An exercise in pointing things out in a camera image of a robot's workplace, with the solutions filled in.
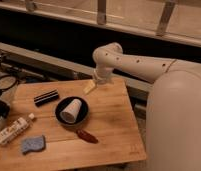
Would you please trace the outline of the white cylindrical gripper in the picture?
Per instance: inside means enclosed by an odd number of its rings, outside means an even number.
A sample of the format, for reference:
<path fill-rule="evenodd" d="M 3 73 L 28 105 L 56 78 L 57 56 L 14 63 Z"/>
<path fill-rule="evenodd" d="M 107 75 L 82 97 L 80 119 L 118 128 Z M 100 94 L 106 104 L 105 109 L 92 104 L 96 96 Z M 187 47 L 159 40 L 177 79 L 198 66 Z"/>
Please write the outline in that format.
<path fill-rule="evenodd" d="M 94 70 L 93 73 L 93 80 L 89 80 L 83 89 L 85 94 L 89 94 L 91 91 L 93 91 L 96 88 L 96 84 L 106 84 L 111 81 L 111 71 L 107 70 Z"/>

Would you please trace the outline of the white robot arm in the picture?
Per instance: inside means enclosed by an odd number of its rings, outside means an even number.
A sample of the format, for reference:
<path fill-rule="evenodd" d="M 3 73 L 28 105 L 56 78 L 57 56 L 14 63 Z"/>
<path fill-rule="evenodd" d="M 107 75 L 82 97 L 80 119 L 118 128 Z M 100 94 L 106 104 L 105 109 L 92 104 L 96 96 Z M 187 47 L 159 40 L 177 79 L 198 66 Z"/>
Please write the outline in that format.
<path fill-rule="evenodd" d="M 152 84 L 146 108 L 147 171 L 201 171 L 201 63 L 126 55 L 118 43 L 93 51 L 95 84 L 117 69 Z"/>

